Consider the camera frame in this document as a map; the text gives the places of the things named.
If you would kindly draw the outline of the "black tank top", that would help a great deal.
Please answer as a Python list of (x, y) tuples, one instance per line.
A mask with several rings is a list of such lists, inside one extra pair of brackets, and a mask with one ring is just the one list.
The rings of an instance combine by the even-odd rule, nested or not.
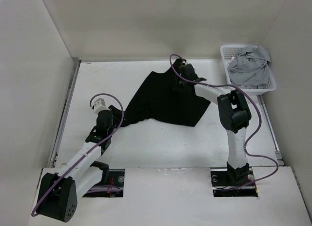
[(130, 100), (122, 127), (154, 119), (164, 123), (194, 127), (211, 102), (190, 92), (173, 90), (176, 74), (151, 72)]

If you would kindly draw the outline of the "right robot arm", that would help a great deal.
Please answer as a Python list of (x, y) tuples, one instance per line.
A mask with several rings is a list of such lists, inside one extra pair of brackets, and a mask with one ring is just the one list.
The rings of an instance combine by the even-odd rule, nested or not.
[(179, 68), (171, 64), (176, 74), (175, 85), (178, 89), (194, 92), (218, 107), (219, 120), (226, 130), (229, 155), (226, 170), (211, 171), (213, 187), (230, 189), (239, 187), (252, 180), (253, 175), (246, 157), (246, 132), (252, 118), (246, 99), (250, 99), (242, 90), (227, 89), (225, 86), (206, 84), (199, 78), (193, 66), (182, 61)]

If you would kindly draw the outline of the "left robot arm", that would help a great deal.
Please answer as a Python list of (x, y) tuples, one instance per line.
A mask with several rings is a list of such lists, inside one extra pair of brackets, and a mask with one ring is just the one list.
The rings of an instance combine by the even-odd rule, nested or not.
[(98, 158), (111, 144), (112, 135), (123, 121), (123, 112), (101, 103), (95, 103), (92, 109), (97, 115), (96, 125), (82, 148), (60, 170), (42, 177), (33, 217), (43, 215), (66, 223), (73, 217), (80, 197), (95, 184), (108, 184), (108, 165), (98, 162)]

